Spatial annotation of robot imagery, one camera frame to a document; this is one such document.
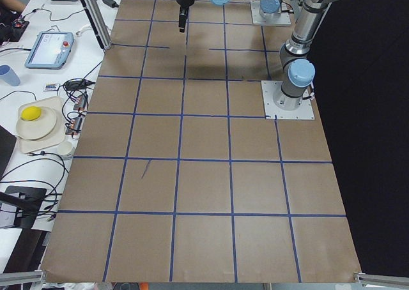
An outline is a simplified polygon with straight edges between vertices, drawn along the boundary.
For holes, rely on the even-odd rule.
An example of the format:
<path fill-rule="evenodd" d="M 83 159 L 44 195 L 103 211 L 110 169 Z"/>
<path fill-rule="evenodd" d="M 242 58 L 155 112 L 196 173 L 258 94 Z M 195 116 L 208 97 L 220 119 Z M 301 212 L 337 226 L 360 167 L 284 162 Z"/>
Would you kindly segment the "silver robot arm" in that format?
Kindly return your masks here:
<path fill-rule="evenodd" d="M 210 1 L 214 5 L 223 6 L 230 0 Z M 280 49 L 284 80 L 280 88 L 275 91 L 273 101 L 283 110 L 293 111 L 299 108 L 304 91 L 314 79 L 315 68 L 306 60 L 306 57 L 328 6 L 334 1 L 338 0 L 303 0 L 291 38 Z"/>
<path fill-rule="evenodd" d="M 260 0 L 259 2 L 259 14 L 264 19 L 271 19 L 274 15 L 278 14 L 280 10 L 280 0 Z"/>

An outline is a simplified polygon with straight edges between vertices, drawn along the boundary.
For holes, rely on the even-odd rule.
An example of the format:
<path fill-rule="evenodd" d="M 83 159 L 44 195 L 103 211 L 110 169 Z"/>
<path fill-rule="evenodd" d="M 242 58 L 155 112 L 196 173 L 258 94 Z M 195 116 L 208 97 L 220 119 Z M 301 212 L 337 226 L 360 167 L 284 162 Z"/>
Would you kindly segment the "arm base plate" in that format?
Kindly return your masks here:
<path fill-rule="evenodd" d="M 308 90 L 298 98 L 290 98 L 282 92 L 282 81 L 263 80 L 261 87 L 267 119 L 315 119 Z"/>
<path fill-rule="evenodd" d="M 252 23 L 260 26 L 290 27 L 287 9 L 282 9 L 281 0 L 252 0 Z"/>

